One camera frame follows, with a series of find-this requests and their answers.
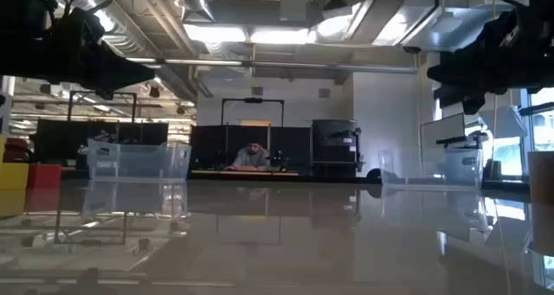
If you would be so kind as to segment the red container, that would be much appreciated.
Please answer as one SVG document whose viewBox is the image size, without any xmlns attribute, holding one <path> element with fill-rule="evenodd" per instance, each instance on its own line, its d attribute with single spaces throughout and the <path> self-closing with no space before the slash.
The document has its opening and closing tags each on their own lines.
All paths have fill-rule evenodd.
<svg viewBox="0 0 554 295">
<path fill-rule="evenodd" d="M 33 157 L 33 152 L 29 149 L 29 144 L 25 139 L 7 138 L 4 145 L 3 162 L 4 163 L 24 163 L 28 164 Z"/>
</svg>

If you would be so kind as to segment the black gantry frame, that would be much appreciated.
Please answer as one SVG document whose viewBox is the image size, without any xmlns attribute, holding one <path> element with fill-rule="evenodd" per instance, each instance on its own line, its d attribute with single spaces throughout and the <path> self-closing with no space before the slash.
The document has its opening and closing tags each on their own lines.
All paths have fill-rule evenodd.
<svg viewBox="0 0 554 295">
<path fill-rule="evenodd" d="M 225 116 L 225 104 L 227 102 L 231 101 L 238 101 L 243 102 L 247 104 L 261 104 L 261 103 L 278 103 L 281 106 L 280 110 L 280 127 L 284 127 L 284 118 L 285 118 L 285 100 L 283 99 L 263 99 L 263 98 L 256 98 L 256 97 L 250 97 L 250 98 L 223 98 L 221 100 L 221 115 L 220 115 L 220 125 L 224 125 L 224 116 Z"/>
</svg>

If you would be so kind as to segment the red wooden cube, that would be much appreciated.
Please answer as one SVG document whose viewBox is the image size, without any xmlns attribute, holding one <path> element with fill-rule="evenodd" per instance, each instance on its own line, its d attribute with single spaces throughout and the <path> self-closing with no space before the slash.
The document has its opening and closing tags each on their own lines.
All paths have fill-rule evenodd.
<svg viewBox="0 0 554 295">
<path fill-rule="evenodd" d="M 62 167 L 59 164 L 31 164 L 28 189 L 55 189 L 61 185 Z"/>
</svg>

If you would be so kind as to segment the ceiling light panel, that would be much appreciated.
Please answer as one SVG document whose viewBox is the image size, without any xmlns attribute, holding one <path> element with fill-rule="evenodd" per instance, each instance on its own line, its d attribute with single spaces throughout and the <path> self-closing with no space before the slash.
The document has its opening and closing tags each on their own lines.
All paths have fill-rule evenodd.
<svg viewBox="0 0 554 295">
<path fill-rule="evenodd" d="M 304 45 L 307 43 L 309 29 L 272 29 L 256 28 L 249 41 L 260 44 Z"/>
<path fill-rule="evenodd" d="M 244 30 L 239 27 L 185 24 L 184 30 L 191 40 L 204 43 L 245 42 L 247 40 Z"/>
</svg>

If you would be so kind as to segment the clear plastic bin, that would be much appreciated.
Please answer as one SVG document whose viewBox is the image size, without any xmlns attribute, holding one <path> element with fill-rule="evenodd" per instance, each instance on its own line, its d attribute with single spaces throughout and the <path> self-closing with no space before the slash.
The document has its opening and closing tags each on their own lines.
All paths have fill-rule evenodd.
<svg viewBox="0 0 554 295">
<path fill-rule="evenodd" d="M 484 169 L 481 150 L 401 149 L 381 151 L 382 184 L 479 189 Z"/>
<path fill-rule="evenodd" d="M 87 166 L 94 181 L 180 183 L 187 178 L 190 153 L 187 144 L 113 144 L 89 139 Z"/>
</svg>

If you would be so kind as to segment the glossy white work board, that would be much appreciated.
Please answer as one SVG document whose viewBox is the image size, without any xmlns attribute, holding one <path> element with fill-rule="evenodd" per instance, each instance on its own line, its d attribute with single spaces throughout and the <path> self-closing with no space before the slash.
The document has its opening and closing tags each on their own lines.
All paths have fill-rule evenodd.
<svg viewBox="0 0 554 295">
<path fill-rule="evenodd" d="M 554 295 L 554 207 L 431 186 L 5 191 L 0 295 Z"/>
</svg>

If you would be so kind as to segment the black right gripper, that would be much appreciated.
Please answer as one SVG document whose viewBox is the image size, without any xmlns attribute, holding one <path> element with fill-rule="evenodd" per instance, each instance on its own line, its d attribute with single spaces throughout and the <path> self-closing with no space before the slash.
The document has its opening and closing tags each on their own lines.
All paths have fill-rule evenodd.
<svg viewBox="0 0 554 295">
<path fill-rule="evenodd" d="M 440 55 L 427 76 L 447 87 L 434 90 L 440 108 L 461 104 L 474 115 L 486 104 L 484 93 L 509 88 L 554 88 L 554 9 L 513 10 L 487 22 L 475 39 L 477 55 Z"/>
</svg>

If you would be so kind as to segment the computer monitor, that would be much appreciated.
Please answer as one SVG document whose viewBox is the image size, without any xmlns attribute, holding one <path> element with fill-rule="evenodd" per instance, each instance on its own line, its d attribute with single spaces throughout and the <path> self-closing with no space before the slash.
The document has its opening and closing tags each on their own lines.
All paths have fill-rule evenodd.
<svg viewBox="0 0 554 295">
<path fill-rule="evenodd" d="M 439 147 L 438 141 L 465 135 L 465 117 L 458 113 L 444 119 L 428 122 L 420 126 L 421 147 L 433 149 Z"/>
</svg>

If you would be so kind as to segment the black partition panel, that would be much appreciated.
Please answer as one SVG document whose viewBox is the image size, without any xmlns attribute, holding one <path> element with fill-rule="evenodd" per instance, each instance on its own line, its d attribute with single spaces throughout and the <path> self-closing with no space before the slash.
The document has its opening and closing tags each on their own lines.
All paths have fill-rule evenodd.
<svg viewBox="0 0 554 295">
<path fill-rule="evenodd" d="M 160 145 L 167 141 L 167 123 L 123 123 L 105 121 L 38 121 L 31 139 L 35 160 L 41 164 L 61 164 L 76 170 L 87 169 L 86 152 L 79 149 L 93 139 L 115 144 Z"/>
<path fill-rule="evenodd" d="M 206 125 L 191 130 L 190 166 L 193 170 L 221 170 L 231 165 L 237 152 L 256 142 L 273 155 L 283 151 L 288 168 L 307 175 L 311 166 L 309 127 Z"/>
</svg>

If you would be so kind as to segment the grey junction box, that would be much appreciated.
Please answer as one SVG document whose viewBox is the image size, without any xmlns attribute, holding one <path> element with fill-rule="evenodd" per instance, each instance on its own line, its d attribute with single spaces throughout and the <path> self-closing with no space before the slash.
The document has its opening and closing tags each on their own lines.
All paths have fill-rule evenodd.
<svg viewBox="0 0 554 295">
<path fill-rule="evenodd" d="M 308 0 L 280 0 L 281 22 L 305 22 Z"/>
</svg>

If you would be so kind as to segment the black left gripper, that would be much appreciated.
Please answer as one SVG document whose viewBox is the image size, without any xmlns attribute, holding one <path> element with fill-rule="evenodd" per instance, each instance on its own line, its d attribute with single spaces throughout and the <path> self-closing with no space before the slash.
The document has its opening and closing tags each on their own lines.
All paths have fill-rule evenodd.
<svg viewBox="0 0 554 295">
<path fill-rule="evenodd" d="M 152 68 L 114 53 L 103 33 L 100 19 L 80 8 L 48 29 L 6 18 L 0 25 L 0 74 L 80 83 L 102 99 L 154 79 Z M 103 75 L 107 68 L 115 73 Z"/>
</svg>

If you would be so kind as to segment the distant wooden table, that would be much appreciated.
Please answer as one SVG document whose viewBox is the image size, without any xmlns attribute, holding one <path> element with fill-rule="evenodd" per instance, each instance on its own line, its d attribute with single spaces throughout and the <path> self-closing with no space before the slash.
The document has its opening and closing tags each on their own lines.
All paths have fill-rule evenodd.
<svg viewBox="0 0 554 295">
<path fill-rule="evenodd" d="M 193 170 L 193 175 L 238 175 L 238 176 L 299 176 L 295 171 L 260 171 L 260 170 Z"/>
</svg>

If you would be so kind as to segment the black equipment cart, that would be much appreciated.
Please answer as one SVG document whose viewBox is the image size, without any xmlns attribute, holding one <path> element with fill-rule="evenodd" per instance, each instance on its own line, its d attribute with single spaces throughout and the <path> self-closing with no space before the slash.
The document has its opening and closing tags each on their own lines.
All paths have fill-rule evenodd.
<svg viewBox="0 0 554 295">
<path fill-rule="evenodd" d="M 312 174 L 318 177 L 355 177 L 360 160 L 361 129 L 351 119 L 319 119 L 312 122 Z"/>
</svg>

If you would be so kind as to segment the silver round duct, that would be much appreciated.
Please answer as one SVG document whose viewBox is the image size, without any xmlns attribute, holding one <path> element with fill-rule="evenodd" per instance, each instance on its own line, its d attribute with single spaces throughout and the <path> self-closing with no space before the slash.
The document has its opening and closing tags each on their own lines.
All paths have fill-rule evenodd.
<svg viewBox="0 0 554 295">
<path fill-rule="evenodd" d="M 187 19 L 190 15 L 199 16 L 208 22 L 214 22 L 215 18 L 209 8 L 209 0 L 180 0 L 183 7 L 183 19 Z"/>
</svg>

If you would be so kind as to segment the white angled panel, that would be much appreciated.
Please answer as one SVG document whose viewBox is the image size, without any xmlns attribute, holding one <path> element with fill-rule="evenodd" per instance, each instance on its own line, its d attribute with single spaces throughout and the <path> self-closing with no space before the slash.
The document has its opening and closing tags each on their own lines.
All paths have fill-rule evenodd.
<svg viewBox="0 0 554 295">
<path fill-rule="evenodd" d="M 524 120 L 516 106 L 480 110 L 478 115 L 494 138 L 524 138 L 528 135 Z"/>
</svg>

